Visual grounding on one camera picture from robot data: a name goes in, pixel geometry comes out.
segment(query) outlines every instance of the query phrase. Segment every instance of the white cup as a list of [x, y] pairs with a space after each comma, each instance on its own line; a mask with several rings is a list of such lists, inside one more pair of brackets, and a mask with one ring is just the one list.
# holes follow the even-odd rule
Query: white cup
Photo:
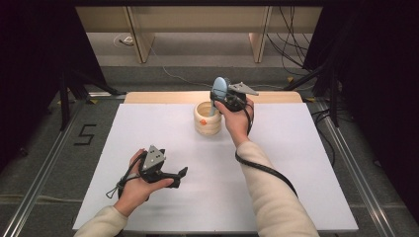
[[195, 129], [202, 135], [214, 135], [221, 130], [221, 114], [215, 110], [210, 116], [211, 102], [202, 102], [195, 106]]

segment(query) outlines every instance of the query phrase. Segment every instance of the gray floor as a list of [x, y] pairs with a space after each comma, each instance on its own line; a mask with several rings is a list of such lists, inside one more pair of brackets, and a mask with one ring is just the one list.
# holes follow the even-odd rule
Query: gray floor
[[[286, 86], [289, 76], [298, 78], [285, 70], [284, 65], [292, 72], [304, 73], [304, 70], [298, 69], [289, 61], [285, 61], [283, 65], [281, 57], [269, 43], [265, 47], [263, 62], [254, 63], [247, 36], [241, 34], [157, 35], [153, 47], [158, 56], [151, 54], [145, 64], [135, 61], [132, 47], [120, 45], [115, 40], [124, 39], [126, 35], [92, 34], [89, 37], [109, 85], [121, 91], [208, 90], [206, 86], [192, 85], [184, 80], [211, 84], [216, 76], [228, 77], [233, 82], [243, 81], [258, 87], [257, 90], [273, 90]], [[289, 47], [289, 54], [298, 58], [292, 47]], [[298, 90], [304, 98], [311, 96], [309, 90], [304, 90], [310, 85], [312, 82]], [[100, 91], [91, 86], [88, 89]], [[58, 99], [55, 99], [50, 104], [50, 114], [44, 116], [26, 145], [29, 155], [16, 157], [0, 174], [0, 230], [6, 230], [10, 218], [22, 201], [22, 196], [31, 188], [43, 161], [59, 136], [60, 108], [57, 102]], [[36, 204], [20, 231], [20, 236], [73, 235], [72, 223], [93, 177], [118, 106], [123, 102], [122, 99], [109, 97], [99, 99], [96, 104], [76, 102], [71, 105], [73, 113], [78, 108], [80, 111], [74, 117], [72, 128], [51, 167]], [[317, 112], [319, 103], [309, 103], [307, 106], [312, 112]], [[418, 224], [411, 217], [385, 173], [374, 164], [374, 153], [357, 124], [351, 120], [351, 115], [345, 111], [344, 103], [340, 103], [340, 108], [340, 130], [380, 207], [388, 217], [394, 236], [419, 236]], [[88, 140], [88, 137], [79, 137], [84, 124], [96, 125], [85, 130], [94, 134], [91, 144], [74, 145]], [[334, 170], [360, 227], [356, 233], [321, 233], [321, 236], [379, 236], [371, 214], [333, 142], [325, 121], [319, 124], [319, 128], [327, 139], [332, 141], [336, 152]], [[332, 159], [332, 150], [324, 139], [323, 141]]]

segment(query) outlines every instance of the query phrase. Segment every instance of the hand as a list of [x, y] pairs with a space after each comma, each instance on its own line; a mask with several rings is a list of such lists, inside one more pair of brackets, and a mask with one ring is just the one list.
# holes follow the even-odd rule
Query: hand
[[[234, 145], [238, 147], [242, 142], [248, 141], [249, 137], [247, 136], [247, 128], [249, 120], [244, 111], [231, 112], [221, 102], [215, 101], [214, 104], [224, 115], [225, 127], [227, 127], [227, 130], [230, 133]], [[245, 110], [248, 112], [251, 119], [253, 119], [254, 115], [253, 108], [253, 101], [247, 98]]]
[[[132, 162], [144, 151], [138, 150], [129, 161]], [[139, 161], [131, 169], [130, 173], [138, 172]], [[143, 204], [154, 191], [166, 188], [173, 183], [173, 179], [164, 179], [156, 183], [148, 184], [143, 179], [133, 179], [126, 182], [123, 194], [120, 199], [114, 204], [114, 208], [121, 214], [128, 217], [141, 204]]]

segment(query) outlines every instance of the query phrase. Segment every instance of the person's left hand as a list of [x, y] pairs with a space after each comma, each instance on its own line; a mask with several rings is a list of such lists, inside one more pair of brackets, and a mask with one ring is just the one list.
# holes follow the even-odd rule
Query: person's left hand
[[[139, 149], [129, 161], [132, 162], [144, 151]], [[140, 161], [136, 162], [132, 167], [130, 173], [138, 173], [138, 166]], [[124, 216], [128, 217], [141, 204], [143, 204], [154, 191], [166, 188], [173, 183], [173, 179], [164, 179], [156, 183], [148, 184], [143, 179], [132, 179], [126, 182], [123, 194], [120, 199], [114, 204], [114, 208]]]

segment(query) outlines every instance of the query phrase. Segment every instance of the person's right hand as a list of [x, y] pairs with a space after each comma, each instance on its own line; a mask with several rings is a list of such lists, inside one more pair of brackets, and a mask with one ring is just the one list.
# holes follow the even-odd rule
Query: person's right hand
[[[234, 145], [238, 147], [242, 142], [248, 141], [247, 128], [249, 120], [244, 111], [231, 112], [221, 102], [214, 102], [216, 108], [224, 115], [225, 127], [231, 135]], [[253, 119], [254, 103], [252, 100], [247, 98], [245, 110], [249, 113], [251, 119]]]

